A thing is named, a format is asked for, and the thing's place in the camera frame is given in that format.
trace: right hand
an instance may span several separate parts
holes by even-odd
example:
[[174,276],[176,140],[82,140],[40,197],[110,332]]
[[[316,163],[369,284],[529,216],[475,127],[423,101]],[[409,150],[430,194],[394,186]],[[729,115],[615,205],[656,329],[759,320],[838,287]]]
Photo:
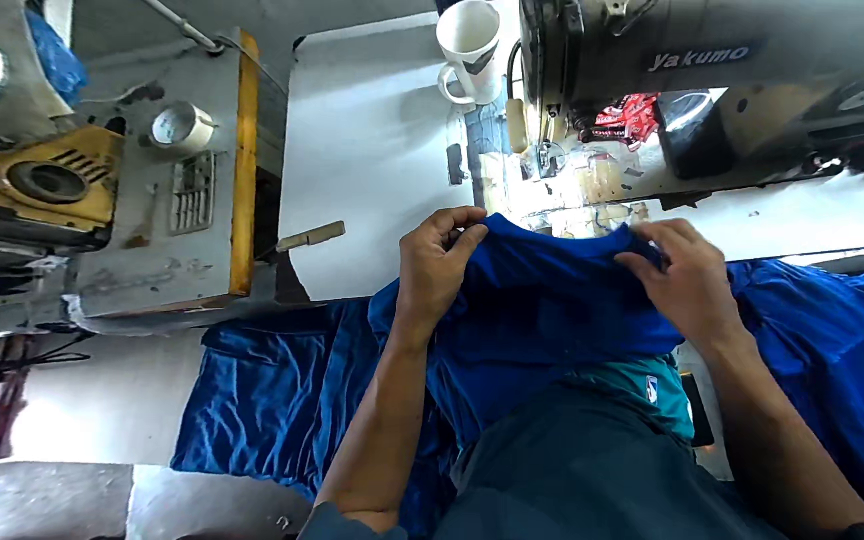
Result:
[[685,339],[708,344],[745,332],[729,285],[725,255],[690,222],[673,219],[632,230],[662,251],[667,260],[664,271],[633,252],[619,253],[615,261],[642,282],[658,311]]

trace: forearm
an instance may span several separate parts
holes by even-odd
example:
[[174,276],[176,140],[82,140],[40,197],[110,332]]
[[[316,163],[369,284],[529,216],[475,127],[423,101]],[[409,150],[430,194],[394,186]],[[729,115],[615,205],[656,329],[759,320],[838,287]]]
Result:
[[794,538],[832,538],[864,523],[864,501],[769,372],[744,329],[697,344],[718,396],[740,489]]
[[335,503],[377,532],[399,521],[426,396],[428,336],[396,318],[365,396],[328,470],[316,504]]

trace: sewing machine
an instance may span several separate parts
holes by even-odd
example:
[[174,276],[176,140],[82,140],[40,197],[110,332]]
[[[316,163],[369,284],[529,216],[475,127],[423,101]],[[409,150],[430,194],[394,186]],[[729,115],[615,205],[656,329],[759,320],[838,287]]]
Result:
[[[597,117],[607,106],[655,92],[666,164],[678,180],[706,179],[694,190],[864,171],[864,2],[521,0],[520,7],[525,100],[539,117],[529,139],[543,177],[555,176],[552,145],[602,141]],[[730,183],[749,167],[755,178]]]

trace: blue fabric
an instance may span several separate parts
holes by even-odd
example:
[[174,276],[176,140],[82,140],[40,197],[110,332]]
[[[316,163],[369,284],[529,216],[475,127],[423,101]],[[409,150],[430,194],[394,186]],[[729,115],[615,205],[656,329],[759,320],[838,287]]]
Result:
[[35,42],[35,54],[42,65],[45,79],[65,103],[79,103],[79,91],[89,84],[86,67],[41,15],[26,9],[25,19]]
[[864,499],[864,276],[778,261],[728,269],[762,358]]
[[[486,220],[429,348],[426,411],[402,507],[428,535],[455,497],[459,449],[563,375],[654,358],[682,338],[613,262],[656,252],[627,228],[565,240]],[[864,498],[864,276],[774,261],[729,265],[763,358]],[[218,325],[182,419],[179,471],[272,479],[312,499],[378,363],[398,282],[369,300]]]
[[[569,240],[525,230],[501,214],[472,255],[458,298],[436,328],[426,386],[468,448],[536,391],[576,366],[654,358],[682,336],[613,257],[659,254],[628,227]],[[384,344],[399,282],[373,298],[368,322]]]
[[[368,308],[343,301],[210,328],[171,467],[272,480],[314,501],[378,364]],[[431,534],[455,498],[454,459],[451,429],[427,406],[402,502],[410,534]]]

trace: metal bracket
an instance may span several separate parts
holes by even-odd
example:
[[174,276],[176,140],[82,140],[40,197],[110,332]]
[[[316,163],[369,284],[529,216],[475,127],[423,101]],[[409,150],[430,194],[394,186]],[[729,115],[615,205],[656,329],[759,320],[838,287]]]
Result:
[[275,244],[275,251],[285,253],[300,246],[314,246],[316,244],[321,244],[326,240],[338,239],[345,233],[346,222],[336,221],[335,223],[329,223],[328,225],[322,225],[321,227],[306,230],[306,232],[289,236],[288,238],[282,238],[282,240],[279,240],[278,243]]
[[657,4],[659,0],[645,0],[645,3],[630,15],[629,0],[606,0],[606,29],[616,38],[621,38]]

